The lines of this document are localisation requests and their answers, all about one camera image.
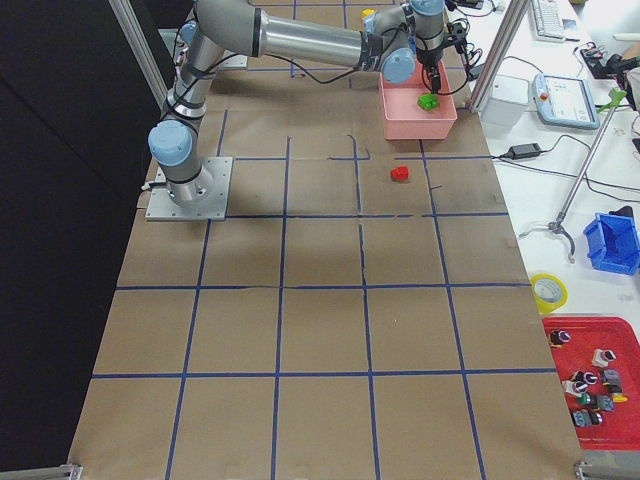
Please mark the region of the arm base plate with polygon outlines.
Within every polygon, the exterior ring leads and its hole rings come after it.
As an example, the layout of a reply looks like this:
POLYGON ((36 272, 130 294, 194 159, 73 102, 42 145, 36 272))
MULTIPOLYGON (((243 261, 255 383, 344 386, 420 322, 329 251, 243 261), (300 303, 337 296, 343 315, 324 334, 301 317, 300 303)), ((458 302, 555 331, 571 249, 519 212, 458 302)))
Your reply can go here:
POLYGON ((199 161, 199 175, 184 184, 169 182, 157 168, 146 207, 147 220, 225 220, 234 158, 200 157, 199 161))

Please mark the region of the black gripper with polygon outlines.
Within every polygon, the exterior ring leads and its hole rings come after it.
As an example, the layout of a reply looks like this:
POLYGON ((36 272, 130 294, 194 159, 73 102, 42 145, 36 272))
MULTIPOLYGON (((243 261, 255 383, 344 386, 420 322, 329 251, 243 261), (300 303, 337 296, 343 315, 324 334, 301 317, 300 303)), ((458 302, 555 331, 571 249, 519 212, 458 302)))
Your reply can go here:
POLYGON ((438 94, 442 87, 439 62, 443 56, 443 49, 417 48, 417 59, 423 67, 424 73, 431 82, 431 92, 438 94))

